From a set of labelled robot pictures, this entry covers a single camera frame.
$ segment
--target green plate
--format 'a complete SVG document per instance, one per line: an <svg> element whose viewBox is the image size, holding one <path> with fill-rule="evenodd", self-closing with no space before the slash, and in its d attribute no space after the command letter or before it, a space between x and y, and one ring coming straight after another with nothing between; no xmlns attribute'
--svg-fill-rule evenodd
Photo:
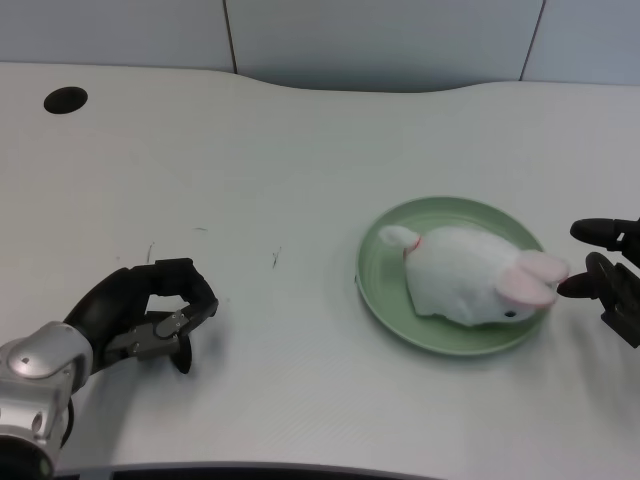
<svg viewBox="0 0 640 480"><path fill-rule="evenodd" d="M360 244L358 287L373 314L392 332L432 352L484 355L519 344L538 330L546 316L540 311L515 324L458 325L441 316L415 314L407 290L402 252L384 245L378 231L403 225L424 233L443 225L476 225L522 249L542 250L519 222L489 205L454 197L429 197L399 205L378 218Z"/></svg>

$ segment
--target red collar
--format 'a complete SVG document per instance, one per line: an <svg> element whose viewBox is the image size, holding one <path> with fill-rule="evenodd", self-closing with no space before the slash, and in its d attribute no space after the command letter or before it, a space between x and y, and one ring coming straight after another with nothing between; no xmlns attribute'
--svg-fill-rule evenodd
<svg viewBox="0 0 640 480"><path fill-rule="evenodd" d="M413 245L412 247L404 249L404 252L402 253L403 258L407 258L407 255L409 255L416 248L418 248L421 243L422 243L422 235L418 237L418 240L416 241L415 245Z"/></svg>

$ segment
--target plate rim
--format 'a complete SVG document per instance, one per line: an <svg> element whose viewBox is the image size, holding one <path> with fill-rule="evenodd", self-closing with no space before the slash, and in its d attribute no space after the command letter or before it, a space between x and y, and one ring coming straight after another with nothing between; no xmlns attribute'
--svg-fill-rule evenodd
<svg viewBox="0 0 640 480"><path fill-rule="evenodd" d="M470 198L455 197L455 196L449 196L449 195L436 195L436 196L428 196L428 197L418 197L418 198L414 198L414 199L411 199L411 200L407 200L406 202L399 203L399 204L397 204L397 205L385 210L380 215L378 215L373 220L373 222L371 222L370 226L367 228L367 230L365 231L364 235L360 239L360 243L358 245L358 253L356 255L356 272L357 272L356 284L358 285L358 291L360 292L360 295L362 296L362 298L364 299L365 303L367 304L367 308L373 314L373 316L376 318L376 320L378 320L387 329L391 330L395 335L397 335L398 337L402 338L406 342L409 342L412 345L415 345L415 346L417 346L417 347L419 347L419 348L421 348L423 350L426 350L428 352L433 352L433 353L437 353L437 354L441 354L441 355L455 356L455 357L475 357L475 356L480 356L480 355L491 355L493 353L502 352L504 350L509 350L510 348L513 348L513 347L519 345L520 343L524 342L529 337L531 337L532 335L537 333L540 330L540 328L542 328L542 325L545 323L547 317L549 316L549 309L543 310L541 312L542 315L538 319L538 321L535 322L535 324L527 332L525 332L522 336L512 340L511 342L508 342L508 343L505 343L503 345L499 345L497 347L493 347L493 348L490 348L490 349L483 349L483 350L478 350L478 351L468 351L468 352L452 352L450 350L445 350L445 349L441 349L441 348L434 347L434 346L425 346L424 344L418 343L417 341L407 337L403 333L401 333L398 330L396 330L389 323L387 323L381 317L381 315L376 311L376 309L371 306L371 302L369 301L369 298L367 297L367 294L365 293L365 289L363 288L361 280L360 280L360 255L362 254L362 247L364 245L364 241L367 238L367 235L369 235L369 232L371 231L371 228L376 223L378 223L379 220L381 220L383 217L385 217L387 214L393 212L394 210L397 210L398 208L404 207L405 205L408 205L408 204L414 203L414 202L419 202L419 201L424 201L424 200L435 200L435 199L438 199L438 200L456 200L456 201L462 200L464 202L475 203L475 204L478 204L478 205L482 205L484 207L488 207L488 208L490 208L492 210L495 210L495 211L497 211L497 212L509 217L511 220L513 220L518 225L520 225L520 227L523 228L531 236L531 238L533 238L533 240L536 242L539 250L541 252L545 251L544 247L542 246L542 243L540 242L540 240L538 240L538 237L536 237L533 233L531 233L531 231L527 227L525 227L522 224L522 222L520 222L517 218L513 217L512 215L509 215L504 210L502 210L500 208L497 208L497 207L494 207L493 205L489 205L488 203L480 202L478 200L473 200L473 199L470 199Z"/></svg>

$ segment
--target white table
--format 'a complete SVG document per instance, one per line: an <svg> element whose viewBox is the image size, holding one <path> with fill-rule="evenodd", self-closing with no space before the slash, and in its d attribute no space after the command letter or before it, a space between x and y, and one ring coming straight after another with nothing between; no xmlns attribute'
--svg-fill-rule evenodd
<svg viewBox="0 0 640 480"><path fill-rule="evenodd" d="M85 107L45 112L69 85L87 90ZM598 302L562 299L527 344L460 361L378 325L354 274L370 222L430 195L506 210L581 271L591 248L570 237L574 220L640 216L639 143L635 87L342 93L0 65L1 338L62 320L153 245L152 260L192 257L220 309L193 335L189 376L128 361L76 395L63 472L294 462L636 479L640 352Z"/></svg>

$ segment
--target stuffed bunny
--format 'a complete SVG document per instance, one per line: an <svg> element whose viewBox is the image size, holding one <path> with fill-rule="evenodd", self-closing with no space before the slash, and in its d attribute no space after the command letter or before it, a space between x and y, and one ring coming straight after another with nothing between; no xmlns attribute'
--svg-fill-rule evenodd
<svg viewBox="0 0 640 480"><path fill-rule="evenodd" d="M568 265L535 250L521 251L492 233L440 227L419 235L386 226L380 238L404 248L409 293L418 315L444 315L472 326L519 322L556 299L550 285L565 280Z"/></svg>

